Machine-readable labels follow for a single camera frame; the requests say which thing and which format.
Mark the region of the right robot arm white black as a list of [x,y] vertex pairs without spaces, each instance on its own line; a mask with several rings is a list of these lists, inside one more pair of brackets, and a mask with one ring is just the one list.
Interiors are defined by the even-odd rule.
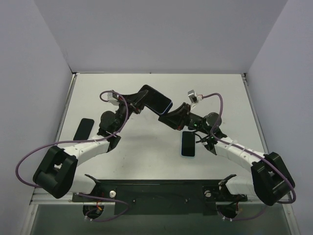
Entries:
[[223,200],[243,195],[257,197],[267,206],[285,203],[283,198],[294,191],[295,183],[279,154],[258,152],[236,143],[220,130],[222,119],[217,113],[200,117],[190,110],[190,105],[183,103],[176,110],[161,115],[158,120],[174,130],[188,127],[206,134],[201,143],[208,151],[251,173],[248,178],[231,174],[220,180],[218,193]]

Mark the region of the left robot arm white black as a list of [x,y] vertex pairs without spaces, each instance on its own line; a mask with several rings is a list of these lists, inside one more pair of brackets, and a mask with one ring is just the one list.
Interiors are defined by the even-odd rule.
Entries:
[[96,179],[76,176],[76,168],[93,157],[112,151],[118,145],[121,139],[118,133],[132,113],[139,114],[143,110],[148,91],[130,95],[108,91],[107,94],[108,101],[118,105],[118,109],[101,115],[97,134],[72,146],[51,146],[35,171],[33,182],[53,197],[59,199],[67,193],[83,193],[91,202],[99,199],[101,190],[96,186]]

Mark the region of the light blue cased phone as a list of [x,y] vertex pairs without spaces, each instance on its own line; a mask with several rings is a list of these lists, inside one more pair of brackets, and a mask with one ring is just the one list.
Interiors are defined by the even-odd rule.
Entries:
[[181,155],[187,158],[195,157],[195,135],[192,132],[183,131],[181,137]]

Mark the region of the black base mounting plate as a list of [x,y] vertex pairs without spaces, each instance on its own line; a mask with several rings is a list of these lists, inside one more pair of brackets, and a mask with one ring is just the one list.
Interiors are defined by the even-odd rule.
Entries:
[[247,196],[220,192],[219,180],[100,180],[87,196],[73,195],[73,202],[85,203],[83,213],[95,219],[104,201],[114,203],[114,215],[216,215],[221,203],[235,213],[237,203]]

